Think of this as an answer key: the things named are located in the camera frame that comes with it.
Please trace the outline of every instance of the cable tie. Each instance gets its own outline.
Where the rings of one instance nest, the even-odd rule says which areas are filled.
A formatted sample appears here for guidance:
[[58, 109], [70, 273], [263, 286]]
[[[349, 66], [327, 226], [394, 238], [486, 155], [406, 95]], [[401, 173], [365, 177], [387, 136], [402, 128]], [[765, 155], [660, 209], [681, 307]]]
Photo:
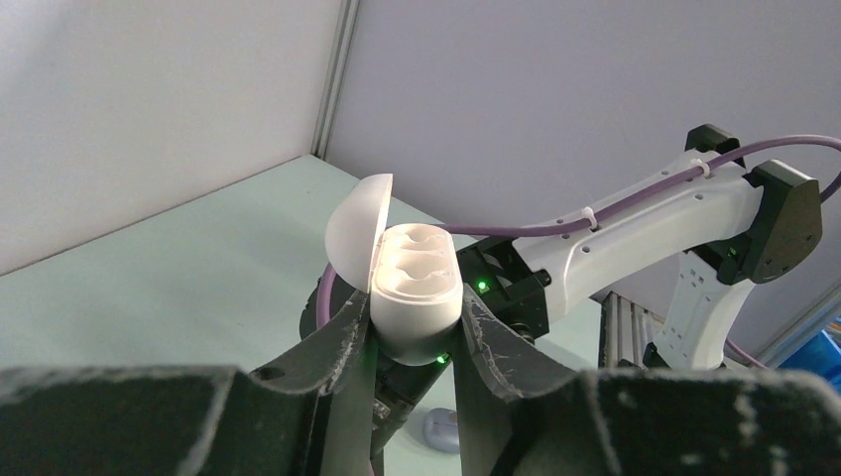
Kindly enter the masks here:
[[585, 206], [581, 208], [581, 214], [584, 215], [584, 218], [590, 220], [590, 229], [596, 231], [599, 228], [599, 222], [596, 220], [596, 212], [593, 211], [592, 208], [589, 206]]
[[701, 167], [701, 170], [704, 172], [704, 178], [709, 179], [709, 176], [710, 176], [709, 164], [707, 164], [706, 162], [698, 159], [697, 157], [692, 159], [691, 161], [689, 161], [689, 163], [692, 164], [693, 167]]

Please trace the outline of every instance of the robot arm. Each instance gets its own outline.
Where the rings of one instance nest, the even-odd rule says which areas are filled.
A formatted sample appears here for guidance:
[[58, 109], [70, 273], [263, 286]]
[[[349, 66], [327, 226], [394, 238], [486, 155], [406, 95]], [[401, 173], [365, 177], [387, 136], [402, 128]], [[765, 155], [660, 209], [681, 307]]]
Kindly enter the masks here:
[[[593, 208], [716, 156], [690, 149], [667, 169]], [[559, 220], [579, 218], [572, 214]], [[546, 307], [555, 317], [616, 281], [681, 253], [666, 323], [654, 342], [657, 362], [711, 369], [721, 365], [727, 333], [754, 285], [799, 264], [820, 235], [817, 181], [770, 161], [750, 173], [727, 164], [598, 223], [595, 230], [520, 238], [513, 246], [533, 272], [548, 272]]]

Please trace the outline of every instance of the light green table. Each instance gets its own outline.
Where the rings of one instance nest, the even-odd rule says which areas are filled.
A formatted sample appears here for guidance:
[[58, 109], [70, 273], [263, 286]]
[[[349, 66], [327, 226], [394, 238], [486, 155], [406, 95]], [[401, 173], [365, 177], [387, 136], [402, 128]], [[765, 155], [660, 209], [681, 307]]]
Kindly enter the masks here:
[[[0, 277], [0, 367], [236, 364], [300, 341], [323, 270], [323, 232], [356, 178], [307, 156]], [[390, 223], [434, 222], [393, 200]], [[457, 237], [456, 246], [472, 240]], [[581, 305], [538, 347], [593, 367], [599, 306]], [[426, 410], [455, 408], [452, 371], [386, 447], [391, 475], [457, 475], [422, 443]]]

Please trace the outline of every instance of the white wall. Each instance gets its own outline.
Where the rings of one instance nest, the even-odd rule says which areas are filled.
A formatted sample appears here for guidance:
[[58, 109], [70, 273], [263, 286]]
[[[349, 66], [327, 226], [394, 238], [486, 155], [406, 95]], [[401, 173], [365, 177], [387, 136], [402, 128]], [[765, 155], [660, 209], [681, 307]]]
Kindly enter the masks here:
[[[327, 158], [395, 173], [396, 196], [445, 221], [542, 221], [670, 163], [706, 122], [745, 143], [841, 135], [839, 25], [837, 0], [366, 0]], [[823, 183], [841, 169], [814, 148], [748, 163], [768, 158]], [[841, 276], [841, 196], [824, 213], [814, 256], [751, 296], [746, 347]], [[664, 313], [675, 274], [615, 289]]]
[[0, 2], [0, 274], [306, 154], [339, 4]]

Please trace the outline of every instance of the open lid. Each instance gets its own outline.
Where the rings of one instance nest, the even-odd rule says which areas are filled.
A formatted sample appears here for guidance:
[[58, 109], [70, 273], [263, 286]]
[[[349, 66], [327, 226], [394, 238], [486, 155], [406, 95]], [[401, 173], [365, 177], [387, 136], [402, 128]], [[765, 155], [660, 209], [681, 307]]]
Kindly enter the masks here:
[[359, 180], [333, 210], [324, 233], [327, 259], [336, 274], [366, 293], [371, 291], [376, 250], [389, 217], [392, 178], [379, 174]]

